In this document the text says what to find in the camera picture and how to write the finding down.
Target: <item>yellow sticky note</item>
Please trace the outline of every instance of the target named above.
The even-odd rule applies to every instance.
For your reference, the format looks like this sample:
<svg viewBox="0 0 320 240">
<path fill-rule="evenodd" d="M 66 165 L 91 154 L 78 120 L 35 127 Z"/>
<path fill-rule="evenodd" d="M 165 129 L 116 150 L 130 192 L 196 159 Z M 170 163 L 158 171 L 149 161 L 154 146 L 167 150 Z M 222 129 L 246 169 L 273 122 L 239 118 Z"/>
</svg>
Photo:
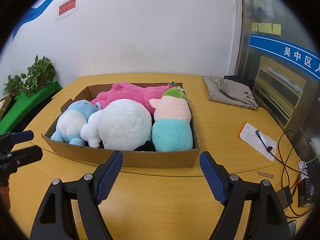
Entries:
<svg viewBox="0 0 320 240">
<path fill-rule="evenodd" d="M 258 27 L 260 33 L 265 33 L 264 23 L 258 23 Z"/>
<path fill-rule="evenodd" d="M 264 31 L 265 31 L 265 33 L 272 34 L 272 24 L 271 23 L 265 23 L 264 24 Z"/>
<path fill-rule="evenodd" d="M 273 24 L 272 25 L 272 34 L 281 35 L 281 24 Z"/>
<path fill-rule="evenodd" d="M 251 31 L 252 32 L 258 31 L 258 24 L 257 23 L 251 23 Z"/>
</svg>

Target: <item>blue wall stripe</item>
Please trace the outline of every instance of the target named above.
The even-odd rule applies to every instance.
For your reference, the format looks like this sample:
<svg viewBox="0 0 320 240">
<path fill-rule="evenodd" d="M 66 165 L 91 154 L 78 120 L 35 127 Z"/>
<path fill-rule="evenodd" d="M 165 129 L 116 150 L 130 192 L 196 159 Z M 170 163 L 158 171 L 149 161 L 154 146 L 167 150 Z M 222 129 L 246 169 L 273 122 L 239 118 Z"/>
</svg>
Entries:
<svg viewBox="0 0 320 240">
<path fill-rule="evenodd" d="M 18 22 L 16 28 L 13 31 L 13 39 L 15 38 L 15 36 L 18 33 L 18 30 L 20 29 L 20 27 L 22 25 L 24 25 L 27 22 L 33 21 L 34 19 L 38 18 L 43 12 L 44 10 L 49 6 L 49 4 L 52 2 L 53 0 L 45 0 L 39 7 L 37 8 L 30 8 L 25 15 L 22 17 L 22 19 Z"/>
<path fill-rule="evenodd" d="M 320 82 L 320 56 L 299 45 L 251 34 L 249 46 L 285 60 Z"/>
</svg>

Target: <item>teal plush body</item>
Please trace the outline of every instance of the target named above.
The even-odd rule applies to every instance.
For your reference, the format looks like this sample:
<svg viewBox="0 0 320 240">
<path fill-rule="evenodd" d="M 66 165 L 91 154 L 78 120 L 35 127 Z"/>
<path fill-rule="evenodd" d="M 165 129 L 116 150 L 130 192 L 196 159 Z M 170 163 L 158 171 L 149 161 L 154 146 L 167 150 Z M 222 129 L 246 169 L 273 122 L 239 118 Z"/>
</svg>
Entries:
<svg viewBox="0 0 320 240">
<path fill-rule="evenodd" d="M 193 147 L 190 123 L 178 119 L 159 119 L 152 127 L 152 142 L 157 152 L 190 150 Z"/>
<path fill-rule="evenodd" d="M 56 131 L 51 136 L 51 140 L 84 146 L 85 141 L 80 136 L 81 128 L 88 123 L 90 115 L 96 111 L 98 111 L 98 108 L 87 100 L 72 103 L 60 115 Z"/>
</svg>

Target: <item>white wall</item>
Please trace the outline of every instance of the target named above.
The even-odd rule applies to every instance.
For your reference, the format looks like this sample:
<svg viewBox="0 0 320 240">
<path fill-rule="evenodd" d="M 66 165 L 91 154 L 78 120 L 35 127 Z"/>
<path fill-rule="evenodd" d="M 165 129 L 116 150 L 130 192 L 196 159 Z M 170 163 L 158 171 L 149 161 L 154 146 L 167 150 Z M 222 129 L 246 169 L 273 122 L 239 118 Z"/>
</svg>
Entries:
<svg viewBox="0 0 320 240">
<path fill-rule="evenodd" d="M 1 82 L 25 73 L 37 54 L 51 58 L 62 86 L 103 73 L 233 74 L 235 0 L 77 0 L 78 11 L 58 21 L 62 1 L 10 38 Z"/>
</svg>

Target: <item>white plush belly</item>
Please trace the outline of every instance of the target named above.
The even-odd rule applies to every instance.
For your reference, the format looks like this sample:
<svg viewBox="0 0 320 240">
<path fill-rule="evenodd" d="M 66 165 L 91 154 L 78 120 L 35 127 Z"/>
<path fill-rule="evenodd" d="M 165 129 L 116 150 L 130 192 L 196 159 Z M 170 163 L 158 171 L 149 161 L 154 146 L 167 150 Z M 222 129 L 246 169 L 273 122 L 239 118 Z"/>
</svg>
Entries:
<svg viewBox="0 0 320 240">
<path fill-rule="evenodd" d="M 57 126 L 65 135 L 73 135 L 79 133 L 86 123 L 87 119 L 82 114 L 76 110 L 70 110 L 59 118 Z"/>
</svg>

